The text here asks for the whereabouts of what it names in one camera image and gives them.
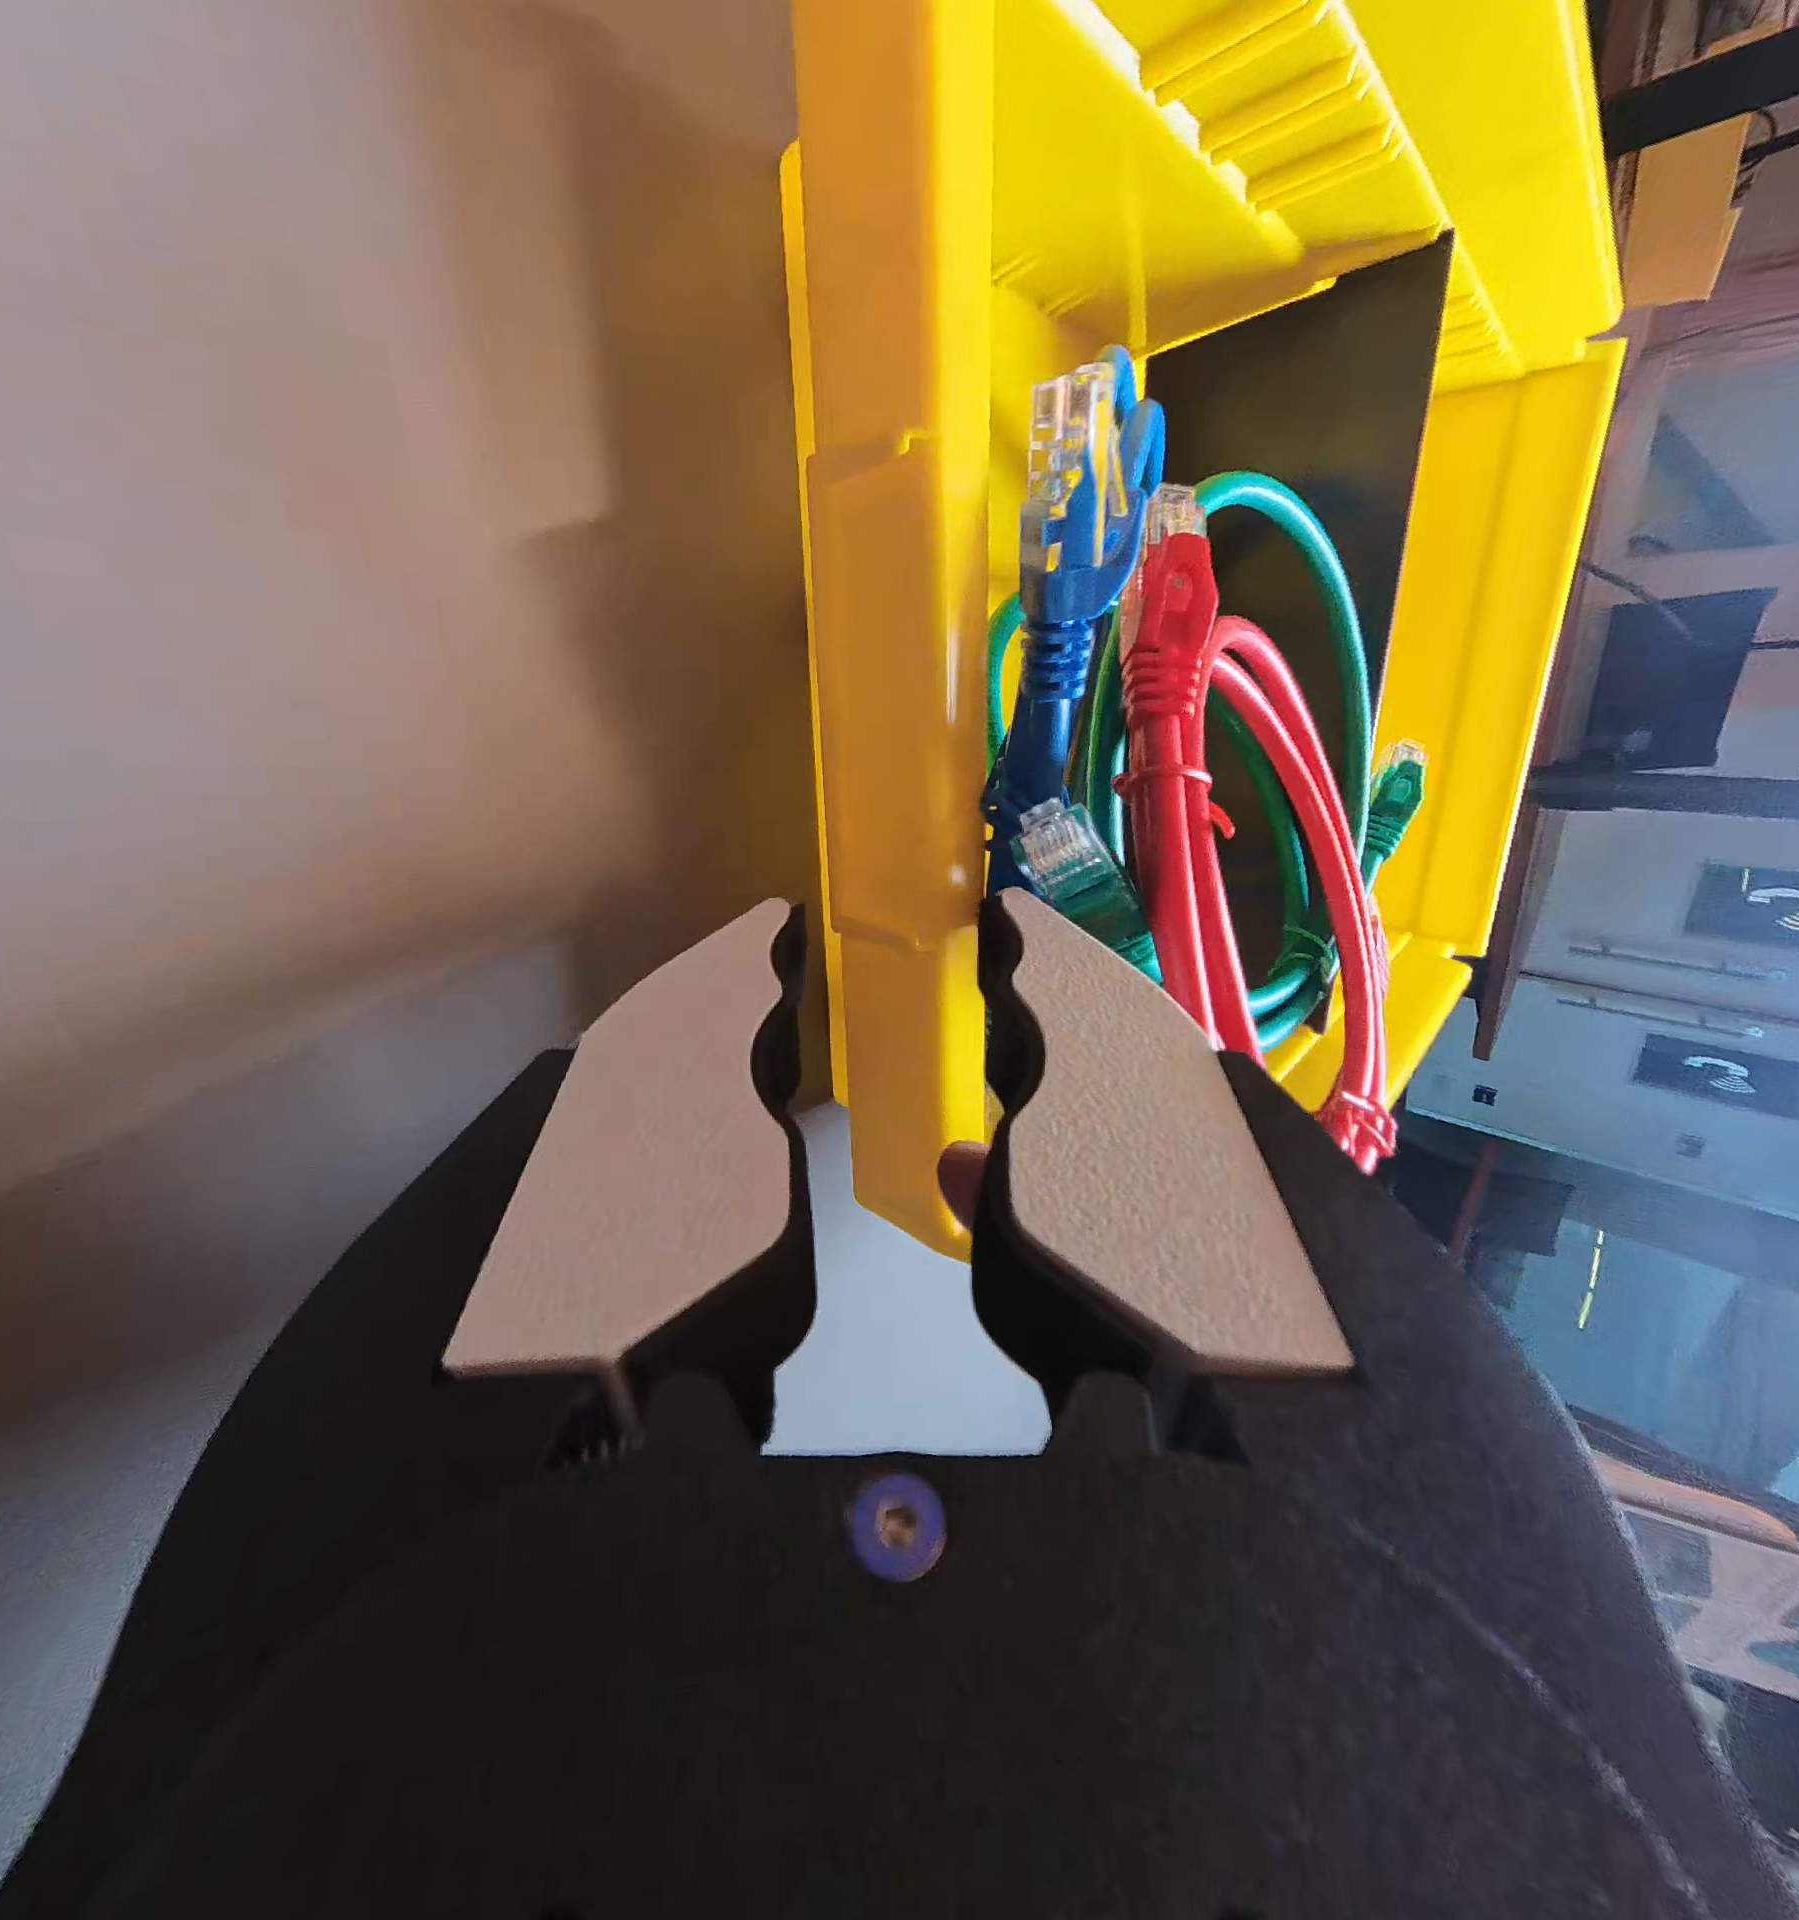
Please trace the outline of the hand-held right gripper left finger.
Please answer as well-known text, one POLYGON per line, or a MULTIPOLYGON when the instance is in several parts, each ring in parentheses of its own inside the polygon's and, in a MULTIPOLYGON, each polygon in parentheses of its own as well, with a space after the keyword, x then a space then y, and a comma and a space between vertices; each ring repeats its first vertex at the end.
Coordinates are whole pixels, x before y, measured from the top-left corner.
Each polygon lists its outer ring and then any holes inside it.
POLYGON ((811 1321, 811 1223, 787 1105, 800 1082, 807 917, 766 897, 629 987, 580 1036, 441 1365, 453 1381, 631 1381, 688 1315, 792 1256, 811 1321))

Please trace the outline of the yellow plastic bin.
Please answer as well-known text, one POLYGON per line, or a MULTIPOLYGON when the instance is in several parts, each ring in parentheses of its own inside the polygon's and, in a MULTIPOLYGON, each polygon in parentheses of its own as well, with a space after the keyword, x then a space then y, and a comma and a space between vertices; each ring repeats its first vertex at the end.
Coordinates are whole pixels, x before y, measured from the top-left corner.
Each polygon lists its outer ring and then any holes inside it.
POLYGON ((833 1086, 856 1198, 945 1256, 982 1137, 986 620, 1030 392, 1321 318, 1450 235, 1383 640, 1430 753, 1382 870, 1398 1099, 1487 947, 1622 350, 1584 5, 793 5, 782 160, 833 1086))

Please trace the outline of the black square box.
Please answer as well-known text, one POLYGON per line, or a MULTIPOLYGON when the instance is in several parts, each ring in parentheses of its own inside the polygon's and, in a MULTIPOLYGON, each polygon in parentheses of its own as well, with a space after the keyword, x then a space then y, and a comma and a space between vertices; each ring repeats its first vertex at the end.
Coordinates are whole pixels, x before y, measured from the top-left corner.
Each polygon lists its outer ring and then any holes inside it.
POLYGON ((1609 612, 1580 756, 1633 773, 1702 773, 1776 589, 1733 589, 1609 612))

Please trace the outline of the black divider sheet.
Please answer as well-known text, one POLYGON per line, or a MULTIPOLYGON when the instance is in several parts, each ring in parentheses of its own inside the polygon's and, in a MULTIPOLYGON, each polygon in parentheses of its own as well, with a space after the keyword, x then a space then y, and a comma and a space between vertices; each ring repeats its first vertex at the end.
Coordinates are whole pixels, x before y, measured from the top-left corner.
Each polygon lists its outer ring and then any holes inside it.
MULTIPOLYGON (((1293 491, 1341 555, 1375 707, 1439 354, 1454 238, 1152 359, 1170 483, 1259 475, 1293 491)), ((1348 744, 1343 644, 1297 537, 1258 507, 1207 522, 1219 612, 1289 664, 1335 773, 1348 744)))

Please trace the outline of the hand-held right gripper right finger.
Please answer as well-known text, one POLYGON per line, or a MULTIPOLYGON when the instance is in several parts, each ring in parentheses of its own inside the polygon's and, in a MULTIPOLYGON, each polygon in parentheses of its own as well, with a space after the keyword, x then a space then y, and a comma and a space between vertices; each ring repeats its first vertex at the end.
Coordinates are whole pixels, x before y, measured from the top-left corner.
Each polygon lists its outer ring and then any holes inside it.
POLYGON ((1030 891, 982 904, 991 1220, 1095 1333, 1182 1377, 1352 1353, 1228 1069, 1167 992, 1030 891))

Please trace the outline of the small yellow box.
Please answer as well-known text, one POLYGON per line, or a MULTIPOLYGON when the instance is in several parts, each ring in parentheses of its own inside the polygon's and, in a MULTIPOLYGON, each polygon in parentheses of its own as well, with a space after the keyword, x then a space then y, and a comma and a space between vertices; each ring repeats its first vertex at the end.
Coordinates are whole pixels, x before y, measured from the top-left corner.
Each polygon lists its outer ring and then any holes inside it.
POLYGON ((1740 114, 1638 156, 1620 261, 1629 313, 1714 295, 1740 222, 1734 194, 1747 129, 1750 116, 1740 114))

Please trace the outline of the black phone icon sign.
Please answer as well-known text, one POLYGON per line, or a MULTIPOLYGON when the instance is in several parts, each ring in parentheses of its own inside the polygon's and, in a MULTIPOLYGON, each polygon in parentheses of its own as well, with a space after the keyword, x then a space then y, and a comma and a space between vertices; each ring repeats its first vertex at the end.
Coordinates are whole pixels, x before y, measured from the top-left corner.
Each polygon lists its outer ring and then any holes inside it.
POLYGON ((1720 1038, 1648 1036, 1638 1049, 1632 1082, 1742 1115, 1799 1122, 1799 1063, 1733 1047, 1720 1038))
POLYGON ((1706 863, 1679 931, 1729 977, 1799 986, 1799 868, 1706 863))

